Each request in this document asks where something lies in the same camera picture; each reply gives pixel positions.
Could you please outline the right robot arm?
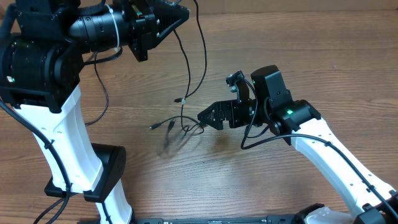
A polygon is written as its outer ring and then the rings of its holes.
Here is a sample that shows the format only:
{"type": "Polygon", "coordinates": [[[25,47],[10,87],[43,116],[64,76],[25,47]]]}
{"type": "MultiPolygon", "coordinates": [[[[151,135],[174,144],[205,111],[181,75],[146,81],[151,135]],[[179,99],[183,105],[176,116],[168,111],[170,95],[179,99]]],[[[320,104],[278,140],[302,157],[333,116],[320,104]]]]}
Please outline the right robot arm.
{"type": "Polygon", "coordinates": [[[241,149],[283,139],[322,173],[349,210],[336,212],[315,203],[294,215],[266,217],[266,223],[397,223],[397,190],[367,169],[309,102],[293,100],[277,66],[257,69],[250,80],[237,71],[226,83],[237,98],[214,102],[198,120],[217,130],[223,129],[224,121],[230,128],[243,126],[244,139],[253,126],[265,124],[273,136],[241,144],[241,149]]]}

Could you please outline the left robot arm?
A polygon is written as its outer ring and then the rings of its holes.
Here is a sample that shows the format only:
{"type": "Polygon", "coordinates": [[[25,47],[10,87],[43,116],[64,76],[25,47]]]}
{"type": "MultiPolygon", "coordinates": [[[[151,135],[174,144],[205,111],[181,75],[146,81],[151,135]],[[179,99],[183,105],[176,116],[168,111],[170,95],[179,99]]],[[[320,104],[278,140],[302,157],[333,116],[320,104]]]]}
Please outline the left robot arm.
{"type": "Polygon", "coordinates": [[[189,17],[170,1],[26,1],[1,24],[1,107],[35,136],[52,172],[45,193],[96,204],[101,223],[132,223],[121,177],[126,150],[93,144],[81,113],[83,55],[128,46],[138,61],[189,17]]]}

